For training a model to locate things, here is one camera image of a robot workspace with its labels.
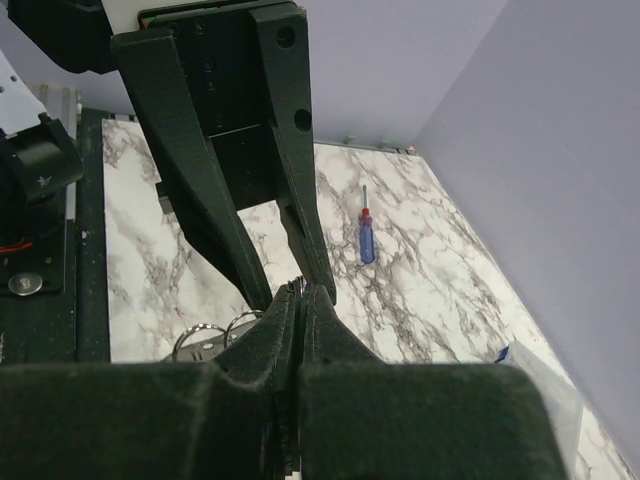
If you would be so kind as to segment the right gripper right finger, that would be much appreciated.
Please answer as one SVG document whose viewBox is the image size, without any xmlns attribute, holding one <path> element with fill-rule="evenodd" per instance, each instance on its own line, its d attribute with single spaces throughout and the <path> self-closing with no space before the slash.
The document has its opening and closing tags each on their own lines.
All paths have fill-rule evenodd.
<svg viewBox="0 0 640 480">
<path fill-rule="evenodd" d="M 306 479 L 564 479 L 542 397 L 496 364 L 387 364 L 308 288 L 298 371 Z"/>
</svg>

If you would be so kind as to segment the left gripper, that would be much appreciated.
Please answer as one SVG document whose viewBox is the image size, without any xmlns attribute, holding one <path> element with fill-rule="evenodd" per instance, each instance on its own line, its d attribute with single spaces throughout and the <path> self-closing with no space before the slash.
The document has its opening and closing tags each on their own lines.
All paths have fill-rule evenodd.
<svg viewBox="0 0 640 480">
<path fill-rule="evenodd" d="M 211 1 L 147 8 L 138 23 L 144 30 L 112 37 L 111 53 L 186 240 L 250 308 L 265 310 L 271 289 L 236 208 L 276 201 L 300 272 L 335 301 L 317 207 L 306 11 L 293 1 Z"/>
</svg>

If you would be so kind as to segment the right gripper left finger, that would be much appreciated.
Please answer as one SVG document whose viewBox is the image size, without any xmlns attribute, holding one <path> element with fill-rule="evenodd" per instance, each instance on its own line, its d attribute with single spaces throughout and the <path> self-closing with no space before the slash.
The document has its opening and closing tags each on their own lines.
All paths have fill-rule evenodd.
<svg viewBox="0 0 640 480">
<path fill-rule="evenodd" d="M 214 359 L 1 371 L 5 479 L 282 479 L 300 286 Z"/>
</svg>

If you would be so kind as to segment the small split keyring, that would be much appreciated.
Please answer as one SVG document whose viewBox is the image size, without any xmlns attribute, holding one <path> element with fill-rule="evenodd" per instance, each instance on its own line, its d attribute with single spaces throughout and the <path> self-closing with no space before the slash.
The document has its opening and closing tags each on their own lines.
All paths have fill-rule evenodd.
<svg viewBox="0 0 640 480">
<path fill-rule="evenodd" d="M 292 284 L 295 294 L 298 297 L 303 298 L 308 290 L 308 283 L 306 279 L 302 275 L 299 275 L 293 280 Z"/>
</svg>

